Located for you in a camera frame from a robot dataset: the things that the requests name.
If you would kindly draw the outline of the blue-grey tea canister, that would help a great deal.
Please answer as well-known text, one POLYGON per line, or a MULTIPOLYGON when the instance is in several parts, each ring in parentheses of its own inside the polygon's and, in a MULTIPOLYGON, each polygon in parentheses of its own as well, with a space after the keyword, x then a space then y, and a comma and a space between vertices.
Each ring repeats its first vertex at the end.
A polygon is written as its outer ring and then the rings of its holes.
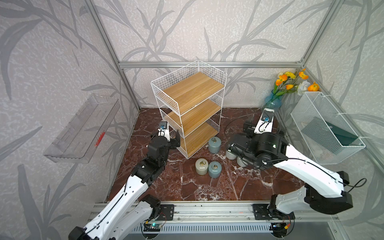
POLYGON ((222 141, 218 137, 212 137, 209 140, 209 151, 212 154, 217 154, 220 151, 222 141))
POLYGON ((221 172, 222 172, 222 165, 219 162, 213 161, 209 164, 208 173, 211 178, 213 179, 218 178, 221 172))

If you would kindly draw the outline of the beige tea canister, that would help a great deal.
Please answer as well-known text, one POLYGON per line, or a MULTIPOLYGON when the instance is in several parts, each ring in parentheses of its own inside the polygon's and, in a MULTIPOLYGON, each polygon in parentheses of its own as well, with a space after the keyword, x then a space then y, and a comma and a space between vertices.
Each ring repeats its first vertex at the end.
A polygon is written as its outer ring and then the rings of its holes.
POLYGON ((209 163, 206 159, 200 158, 195 163, 196 172, 198 175, 205 175, 209 170, 209 163))

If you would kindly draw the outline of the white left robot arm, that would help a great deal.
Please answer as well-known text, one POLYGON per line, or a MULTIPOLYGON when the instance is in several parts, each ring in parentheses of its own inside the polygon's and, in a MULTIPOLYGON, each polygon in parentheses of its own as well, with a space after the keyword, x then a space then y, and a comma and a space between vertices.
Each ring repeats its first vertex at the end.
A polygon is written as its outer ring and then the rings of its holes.
POLYGON ((70 240, 122 240, 140 223, 160 215, 160 200, 144 193, 165 170, 169 152, 181 145, 179 132, 171 131, 169 137, 166 133, 159 130, 121 190, 85 227, 75 227, 70 240))

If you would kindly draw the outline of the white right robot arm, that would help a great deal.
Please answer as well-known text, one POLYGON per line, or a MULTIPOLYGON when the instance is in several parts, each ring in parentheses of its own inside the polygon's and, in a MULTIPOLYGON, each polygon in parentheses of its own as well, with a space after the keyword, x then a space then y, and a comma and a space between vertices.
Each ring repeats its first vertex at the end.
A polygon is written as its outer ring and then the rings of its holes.
POLYGON ((248 167, 267 170, 282 169, 305 182, 288 194, 271 197, 268 212, 281 219, 295 211, 314 210, 336 215, 353 207, 352 195, 345 191, 349 175, 332 172, 299 152, 280 135, 274 133, 235 134, 227 151, 239 157, 248 167))

